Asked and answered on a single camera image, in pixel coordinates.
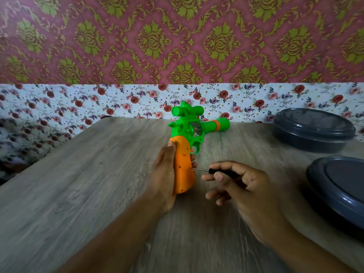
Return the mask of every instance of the container lid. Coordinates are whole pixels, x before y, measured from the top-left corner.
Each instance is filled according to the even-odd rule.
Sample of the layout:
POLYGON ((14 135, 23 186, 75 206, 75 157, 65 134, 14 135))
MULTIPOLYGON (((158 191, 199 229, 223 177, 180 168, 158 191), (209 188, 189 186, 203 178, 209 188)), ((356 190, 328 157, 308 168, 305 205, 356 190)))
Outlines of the container lid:
POLYGON ((276 114, 274 123, 286 132, 313 140, 347 141, 355 136, 351 121, 314 109, 284 109, 276 114))
POLYGON ((333 210, 364 229, 364 160, 324 157, 307 168, 313 190, 333 210))

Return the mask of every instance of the floral wallpaper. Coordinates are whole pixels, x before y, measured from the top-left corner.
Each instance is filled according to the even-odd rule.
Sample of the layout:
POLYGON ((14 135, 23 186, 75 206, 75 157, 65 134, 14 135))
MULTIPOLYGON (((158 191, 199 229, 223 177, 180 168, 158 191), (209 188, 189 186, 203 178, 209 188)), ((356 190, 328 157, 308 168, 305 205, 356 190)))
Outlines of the floral wallpaper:
POLYGON ((104 116, 176 119, 171 109, 182 101, 203 106, 202 121, 270 123, 285 108, 324 110, 352 121, 364 139, 364 82, 0 84, 0 160, 35 162, 104 116))
POLYGON ((364 0, 0 3, 0 83, 364 81, 364 0))

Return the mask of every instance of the toy gun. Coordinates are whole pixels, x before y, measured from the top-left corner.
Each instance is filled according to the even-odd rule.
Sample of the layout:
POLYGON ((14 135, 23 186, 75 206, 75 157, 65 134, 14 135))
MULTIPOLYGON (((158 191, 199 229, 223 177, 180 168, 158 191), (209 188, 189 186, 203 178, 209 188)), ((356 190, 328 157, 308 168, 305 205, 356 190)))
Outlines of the toy gun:
POLYGON ((202 106, 192 107, 187 102, 181 102, 180 106, 172 108, 172 115, 180 117, 175 123, 168 126, 172 128, 170 141, 176 146, 174 157, 174 193, 186 192, 195 183, 195 174, 192 169, 190 154, 197 154, 203 142, 203 136, 209 132, 227 130, 230 121, 226 118, 218 118, 208 122, 201 122, 198 116, 203 114, 202 106))

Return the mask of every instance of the table surface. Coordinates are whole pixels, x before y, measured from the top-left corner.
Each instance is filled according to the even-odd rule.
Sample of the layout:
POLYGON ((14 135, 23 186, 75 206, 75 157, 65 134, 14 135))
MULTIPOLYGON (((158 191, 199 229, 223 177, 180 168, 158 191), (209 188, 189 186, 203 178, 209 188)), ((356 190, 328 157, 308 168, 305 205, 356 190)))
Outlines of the table surface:
MULTIPOLYGON (((168 120, 104 118, 0 187, 0 272, 52 272, 140 195, 170 137, 168 120)), ((364 144, 341 155, 364 158, 364 144)), ((298 190, 305 169, 327 156, 278 142, 269 124, 232 123, 205 136, 200 168, 237 160, 266 171, 287 218, 304 235, 364 272, 364 245, 329 225, 298 190)), ((289 272, 255 239, 233 203, 205 199, 197 173, 148 239, 131 272, 289 272)))

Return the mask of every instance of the orange handle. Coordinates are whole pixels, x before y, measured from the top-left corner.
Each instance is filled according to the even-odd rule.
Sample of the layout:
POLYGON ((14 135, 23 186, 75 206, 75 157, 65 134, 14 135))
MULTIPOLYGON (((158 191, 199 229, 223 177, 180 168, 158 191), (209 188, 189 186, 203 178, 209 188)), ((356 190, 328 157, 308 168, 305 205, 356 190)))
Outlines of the orange handle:
POLYGON ((181 194, 189 190, 195 183, 195 174, 191 163, 191 147, 183 136, 175 136, 169 139, 176 146, 174 156, 174 190, 173 193, 181 194))

